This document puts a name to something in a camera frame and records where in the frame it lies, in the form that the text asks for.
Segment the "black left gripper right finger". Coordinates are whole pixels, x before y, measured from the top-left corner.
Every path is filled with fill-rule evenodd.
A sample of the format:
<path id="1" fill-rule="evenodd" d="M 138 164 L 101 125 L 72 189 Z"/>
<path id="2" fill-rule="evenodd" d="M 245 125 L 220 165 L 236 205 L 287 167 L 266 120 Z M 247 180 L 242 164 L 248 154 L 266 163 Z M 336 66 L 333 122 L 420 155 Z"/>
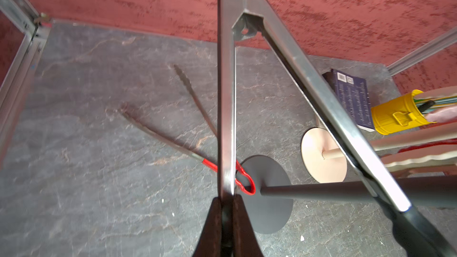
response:
<path id="1" fill-rule="evenodd" d="M 240 195 L 235 195 L 233 198 L 233 256 L 264 256 L 257 242 L 243 198 Z"/>

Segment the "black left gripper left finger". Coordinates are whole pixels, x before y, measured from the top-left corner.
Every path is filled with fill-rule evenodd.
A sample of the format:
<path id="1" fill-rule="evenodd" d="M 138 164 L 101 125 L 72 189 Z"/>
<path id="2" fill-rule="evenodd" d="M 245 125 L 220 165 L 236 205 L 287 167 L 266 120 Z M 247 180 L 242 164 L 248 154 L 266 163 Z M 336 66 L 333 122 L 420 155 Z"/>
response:
<path id="1" fill-rule="evenodd" d="M 208 211 L 193 257 L 220 257 L 222 239 L 222 208 L 219 198 L 214 198 Z"/>

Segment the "black steel tongs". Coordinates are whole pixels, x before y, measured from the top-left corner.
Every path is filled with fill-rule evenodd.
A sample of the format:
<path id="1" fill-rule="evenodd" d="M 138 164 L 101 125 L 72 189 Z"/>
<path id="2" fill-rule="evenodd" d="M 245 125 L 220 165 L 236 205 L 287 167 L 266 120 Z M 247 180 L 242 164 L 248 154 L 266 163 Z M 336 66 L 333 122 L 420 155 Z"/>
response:
<path id="1" fill-rule="evenodd" d="M 236 175 L 235 43 L 261 33 L 305 99 L 392 222 L 395 240 L 410 257 L 454 257 L 443 235 L 413 206 L 358 130 L 267 0 L 218 0 L 218 198 L 221 257 L 233 256 Z"/>

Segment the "dark grey utensil rack stand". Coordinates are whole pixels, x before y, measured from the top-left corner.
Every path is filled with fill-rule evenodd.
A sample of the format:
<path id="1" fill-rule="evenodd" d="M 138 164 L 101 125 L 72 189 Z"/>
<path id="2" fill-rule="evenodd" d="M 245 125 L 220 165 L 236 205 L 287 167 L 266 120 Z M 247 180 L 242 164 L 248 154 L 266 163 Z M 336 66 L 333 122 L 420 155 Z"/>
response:
<path id="1" fill-rule="evenodd" d="M 362 182 L 292 185 L 284 168 L 274 159 L 255 155 L 242 163 L 252 177 L 256 193 L 242 194 L 253 230 L 272 234 L 281 230 L 292 214 L 295 199 L 307 201 L 371 203 Z M 456 176 L 400 178 L 398 184 L 417 206 L 456 208 Z"/>

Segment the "long red handled steel tongs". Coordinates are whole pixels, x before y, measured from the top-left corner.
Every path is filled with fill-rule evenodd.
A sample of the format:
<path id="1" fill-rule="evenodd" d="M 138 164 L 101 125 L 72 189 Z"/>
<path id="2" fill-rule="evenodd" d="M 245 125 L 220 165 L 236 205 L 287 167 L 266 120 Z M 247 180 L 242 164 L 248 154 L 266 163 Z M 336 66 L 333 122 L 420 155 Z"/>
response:
<path id="1" fill-rule="evenodd" d="M 121 69 L 113 84 L 119 147 L 113 172 L 152 193 L 217 191 L 217 139 L 196 101 L 217 121 L 217 66 L 180 64 Z"/>

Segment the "scalloped steel serving tongs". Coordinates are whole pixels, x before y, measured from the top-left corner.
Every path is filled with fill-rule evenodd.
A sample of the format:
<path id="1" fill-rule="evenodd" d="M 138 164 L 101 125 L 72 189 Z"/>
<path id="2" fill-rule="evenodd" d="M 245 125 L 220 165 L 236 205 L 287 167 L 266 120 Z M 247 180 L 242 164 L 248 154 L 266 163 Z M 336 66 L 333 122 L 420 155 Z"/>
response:
<path id="1" fill-rule="evenodd" d="M 387 155 L 381 158 L 395 177 L 420 173 L 457 172 L 457 145 L 435 145 Z"/>

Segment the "pink handled tweezers tongs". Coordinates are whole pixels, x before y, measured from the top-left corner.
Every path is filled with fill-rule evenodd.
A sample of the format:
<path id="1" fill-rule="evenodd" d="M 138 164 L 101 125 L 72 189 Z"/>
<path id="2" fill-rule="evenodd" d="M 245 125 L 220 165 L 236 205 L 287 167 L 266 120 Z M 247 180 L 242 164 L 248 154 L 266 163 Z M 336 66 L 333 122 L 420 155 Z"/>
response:
<path id="1" fill-rule="evenodd" d="M 425 119 L 430 123 L 448 123 L 457 119 L 457 106 L 439 108 L 426 114 Z"/>

